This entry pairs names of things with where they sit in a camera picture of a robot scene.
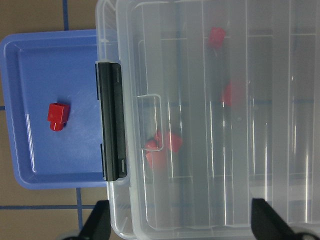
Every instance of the plastic storage box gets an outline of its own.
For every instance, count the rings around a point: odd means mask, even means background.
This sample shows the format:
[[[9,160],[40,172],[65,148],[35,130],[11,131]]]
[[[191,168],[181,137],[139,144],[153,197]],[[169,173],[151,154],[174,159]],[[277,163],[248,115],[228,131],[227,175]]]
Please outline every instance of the plastic storage box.
[[[319,1],[100,0],[96,27],[122,69],[117,234],[251,239],[253,197],[320,233]]]

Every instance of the red plastic block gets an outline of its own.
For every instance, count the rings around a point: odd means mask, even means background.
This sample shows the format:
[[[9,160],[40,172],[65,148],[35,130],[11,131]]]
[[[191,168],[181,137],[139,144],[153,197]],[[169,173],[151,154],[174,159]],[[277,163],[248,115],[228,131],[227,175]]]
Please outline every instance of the red plastic block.
[[[221,102],[227,105],[228,107],[231,107],[232,105],[232,83],[231,82],[223,90],[223,93],[221,96]]]
[[[221,27],[213,27],[209,35],[209,45],[216,50],[221,48],[224,43],[225,36],[225,30]]]
[[[49,105],[48,118],[50,129],[53,131],[61,131],[64,123],[68,121],[70,106],[62,103],[51,103]]]
[[[151,140],[146,142],[144,147],[146,149],[150,149],[150,150],[154,149],[154,150],[156,150],[156,149],[158,149],[158,144],[157,144],[156,140],[151,139]]]
[[[167,151],[152,151],[145,155],[149,167],[156,171],[163,171],[167,167]]]
[[[156,140],[156,142],[158,143],[158,147],[162,148],[162,134],[160,130],[156,131],[154,140]]]
[[[179,152],[180,147],[182,146],[182,138],[172,132],[168,132],[165,138],[166,147],[172,152]]]

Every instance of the tile floor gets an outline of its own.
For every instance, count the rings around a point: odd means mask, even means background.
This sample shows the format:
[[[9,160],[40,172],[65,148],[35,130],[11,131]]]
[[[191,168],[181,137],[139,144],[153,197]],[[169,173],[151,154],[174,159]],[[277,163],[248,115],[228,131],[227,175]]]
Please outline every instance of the tile floor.
[[[9,34],[95,29],[97,0],[0,0],[0,41]],[[28,190],[13,174],[0,79],[0,239],[57,240],[77,233],[106,189]],[[121,239],[111,234],[112,240]]]

